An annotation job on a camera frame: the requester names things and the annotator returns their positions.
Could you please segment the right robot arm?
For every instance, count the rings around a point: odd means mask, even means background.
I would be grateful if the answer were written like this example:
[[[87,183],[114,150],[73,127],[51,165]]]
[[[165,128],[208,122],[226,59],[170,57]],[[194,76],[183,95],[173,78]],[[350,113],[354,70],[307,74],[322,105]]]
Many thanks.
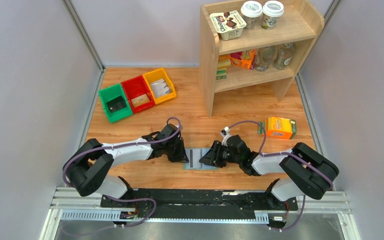
[[[285,201],[298,196],[320,200],[333,188],[339,168],[303,142],[286,151],[259,153],[250,150],[238,135],[227,134],[223,141],[214,141],[200,163],[218,168],[238,164],[249,176],[285,173],[286,179],[274,180],[267,188],[266,205],[279,209]]]

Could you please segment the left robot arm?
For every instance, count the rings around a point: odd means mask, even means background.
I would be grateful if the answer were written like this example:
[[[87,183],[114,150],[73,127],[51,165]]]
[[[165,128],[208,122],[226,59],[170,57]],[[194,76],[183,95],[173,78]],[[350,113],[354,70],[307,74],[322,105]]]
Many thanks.
[[[120,207],[128,207],[133,194],[122,177],[109,175],[112,167],[132,161],[167,156],[172,163],[188,163],[181,129],[168,123],[161,131],[122,143],[87,140],[64,164],[63,179],[82,197],[99,193],[113,197]]]

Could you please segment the green card holder wallet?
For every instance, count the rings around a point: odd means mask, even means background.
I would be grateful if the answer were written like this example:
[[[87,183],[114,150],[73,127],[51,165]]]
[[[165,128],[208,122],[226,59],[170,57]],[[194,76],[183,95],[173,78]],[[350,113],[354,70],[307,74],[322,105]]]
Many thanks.
[[[189,162],[183,164],[185,170],[218,170],[219,168],[200,162],[200,159],[209,151],[209,148],[186,148],[185,153]]]

